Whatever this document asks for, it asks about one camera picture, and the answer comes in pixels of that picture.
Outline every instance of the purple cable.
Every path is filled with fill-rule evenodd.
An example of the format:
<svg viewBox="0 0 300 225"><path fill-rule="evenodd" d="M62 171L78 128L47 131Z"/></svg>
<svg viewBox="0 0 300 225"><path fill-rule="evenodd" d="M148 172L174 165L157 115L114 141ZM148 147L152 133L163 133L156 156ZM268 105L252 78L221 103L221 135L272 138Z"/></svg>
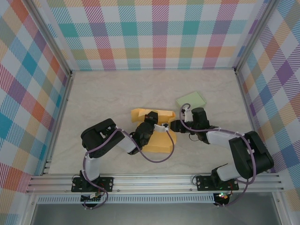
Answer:
<svg viewBox="0 0 300 225"><path fill-rule="evenodd" d="M147 158L147 157L144 155L144 153L142 153L140 147L137 145L137 143L134 141L134 139L133 139L133 138L132 138L125 130L120 129L120 128L116 129L116 130L109 136L109 138L108 138L105 142L103 142L103 143L102 143L101 145L99 145L98 147L96 147L96 148L94 148L94 149L92 149L92 150L87 151L87 152L84 154L83 165L82 165L82 167L83 167L82 173L83 173L85 179L86 179L91 185L93 185L94 187L100 189L101 191L103 191L103 192L106 194L105 200L104 200L102 203L96 205L95 207L87 207L86 204L85 204L86 201L84 201L84 202L83 202L83 205L84 205L84 207L85 207L86 209L93 210L93 209L99 208L99 207L102 206L102 205L107 201L107 199L108 199L108 192L107 192L104 188L102 188L102 187L100 187L100 186L94 184L94 183L88 178L88 176L87 176L87 174L86 174L86 171L85 171L85 162L86 162L86 158L88 157L88 155L89 155L90 153L92 153L92 152L94 152L94 151L97 151L98 149L100 149L100 148L102 148L103 146L105 146L105 145L113 138L113 136L114 136L118 131L121 131L123 134L125 134L126 136L128 136L128 137L133 141L133 143L136 145L136 147L137 147L137 149L139 150L139 152L141 153L141 155L142 155L146 160L148 160L149 162L152 162L152 163L162 163L162 162L168 160L168 159L172 156L172 154L174 153L175 144L174 144L174 141L173 141L173 139L172 139L172 137L171 137L169 131L166 131L166 132L167 132L169 138L171 139L171 142L172 142L172 145L173 145L173 149L172 149L171 153L169 154L169 156L168 156L167 158L165 158L165 159L163 159L163 160L160 160L160 161L153 161L153 160Z"/></svg>
<svg viewBox="0 0 300 225"><path fill-rule="evenodd" d="M253 152L252 152L251 147L250 147L248 141L246 140L246 138L245 138L243 135L241 135L241 134L239 134L239 133L236 133L236 132L233 132L233 131L230 131L230 130L217 129L217 128L216 128L216 129L195 130L195 129L189 128L187 125L184 124L183 119L182 119L182 115L181 115L182 109L183 109L183 107L186 106L186 105L188 105L188 109L191 107L191 105L190 105L189 103L185 103L185 104L183 104L183 106L180 108L180 112L179 112L179 119L180 119L182 125L183 125L186 129L188 129L188 130L190 130L190 131L194 131L194 132L220 131L220 132L228 133L228 134L231 134L231 135L237 135L237 136L239 136L239 137L244 141L244 143L246 144L246 146L247 146L247 148L249 149L249 152L250 152L250 157L251 157L252 167L253 167L253 176L252 176L251 181L249 181L249 182L248 182L248 181L247 181L247 182L244 182L244 181L238 180L238 179L237 179L237 181L240 182L240 183L242 183L242 184L248 184L248 185L249 185L249 184L253 184L253 182L254 182L254 180L255 180L255 178L256 178L256 164L255 164L255 159L254 159Z"/></svg>

